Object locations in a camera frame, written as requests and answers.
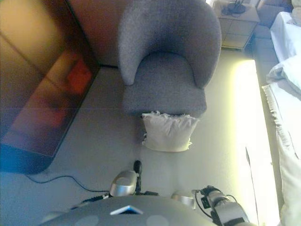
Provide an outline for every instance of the black cable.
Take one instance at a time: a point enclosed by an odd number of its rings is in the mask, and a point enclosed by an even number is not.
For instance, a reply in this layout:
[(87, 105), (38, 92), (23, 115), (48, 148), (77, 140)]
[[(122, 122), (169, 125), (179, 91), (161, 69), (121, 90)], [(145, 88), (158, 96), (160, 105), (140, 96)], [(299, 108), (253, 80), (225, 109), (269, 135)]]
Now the black cable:
[(227, 194), (226, 196), (230, 196), (230, 197), (232, 197), (232, 198), (235, 200), (235, 202), (237, 202), (236, 198), (235, 198), (233, 195), (231, 195), (231, 194)]
[(58, 177), (55, 177), (55, 178), (52, 178), (50, 180), (47, 180), (47, 181), (37, 181), (33, 178), (31, 178), (30, 176), (28, 175), (25, 175), (29, 180), (35, 182), (35, 183), (38, 183), (38, 184), (45, 184), (45, 183), (48, 183), (48, 182), (51, 182), (53, 180), (56, 180), (56, 179), (59, 179), (59, 178), (71, 178), (73, 179), (81, 188), (85, 189), (86, 191), (89, 191), (89, 192), (109, 192), (109, 191), (106, 191), (106, 190), (91, 190), (91, 189), (88, 189), (86, 187), (84, 187), (80, 182), (78, 182), (73, 176), (69, 176), (69, 175), (63, 175), (63, 176), (58, 176)]
[(197, 199), (197, 193), (198, 193), (199, 191), (196, 191), (195, 193), (194, 193), (194, 197), (196, 198), (196, 202), (197, 202), (197, 204), (198, 204), (198, 207), (201, 209), (201, 211), (207, 216), (207, 217), (209, 217), (209, 218), (211, 218), (212, 219), (212, 217), (209, 215), (209, 214), (207, 214), (204, 210), (203, 210), (203, 208), (200, 206), (200, 204), (199, 204), (199, 202), (198, 202), (198, 199)]

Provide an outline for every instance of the wall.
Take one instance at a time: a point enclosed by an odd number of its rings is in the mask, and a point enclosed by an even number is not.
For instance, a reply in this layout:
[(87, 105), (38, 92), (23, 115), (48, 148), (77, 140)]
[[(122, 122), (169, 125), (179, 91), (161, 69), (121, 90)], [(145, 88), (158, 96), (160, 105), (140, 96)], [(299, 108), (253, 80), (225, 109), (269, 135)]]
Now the wall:
[(117, 33), (122, 13), (132, 0), (68, 0), (97, 60), (117, 65)]

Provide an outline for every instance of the chair backrest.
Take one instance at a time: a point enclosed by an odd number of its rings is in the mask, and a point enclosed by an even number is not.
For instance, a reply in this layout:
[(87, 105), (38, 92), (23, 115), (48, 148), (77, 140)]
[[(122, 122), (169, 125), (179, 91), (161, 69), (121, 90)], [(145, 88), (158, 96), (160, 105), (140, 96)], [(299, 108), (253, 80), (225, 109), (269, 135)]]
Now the chair backrest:
[(119, 24), (119, 68), (132, 85), (140, 62), (152, 52), (186, 58), (201, 89), (211, 79), (221, 51), (221, 28), (204, 0), (134, 0)]

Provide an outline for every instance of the drawer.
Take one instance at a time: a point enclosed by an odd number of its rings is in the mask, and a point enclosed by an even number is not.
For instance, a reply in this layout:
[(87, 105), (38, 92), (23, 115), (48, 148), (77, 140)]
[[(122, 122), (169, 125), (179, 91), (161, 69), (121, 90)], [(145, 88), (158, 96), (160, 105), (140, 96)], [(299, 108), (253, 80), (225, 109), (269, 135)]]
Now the drawer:
[(256, 26), (256, 22), (233, 20), (228, 30), (230, 34), (240, 34), (249, 36)]
[(219, 21), (220, 21), (222, 33), (224, 33), (224, 34), (228, 33), (228, 30), (231, 26), (232, 20), (219, 18)]
[(246, 35), (227, 34), (222, 45), (225, 47), (244, 48), (248, 39), (249, 36)]

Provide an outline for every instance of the sunlight on floor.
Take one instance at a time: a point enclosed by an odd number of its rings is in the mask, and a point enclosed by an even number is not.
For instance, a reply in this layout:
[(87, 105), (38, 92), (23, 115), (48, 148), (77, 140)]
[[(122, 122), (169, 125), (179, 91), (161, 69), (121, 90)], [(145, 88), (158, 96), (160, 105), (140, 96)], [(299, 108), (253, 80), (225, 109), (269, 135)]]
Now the sunlight on floor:
[[(233, 69), (237, 150), (247, 149), (249, 154), (259, 225), (276, 226), (280, 220), (275, 178), (255, 61), (240, 61)], [(241, 179), (250, 172), (245, 159), (246, 152), (238, 152), (238, 178)]]

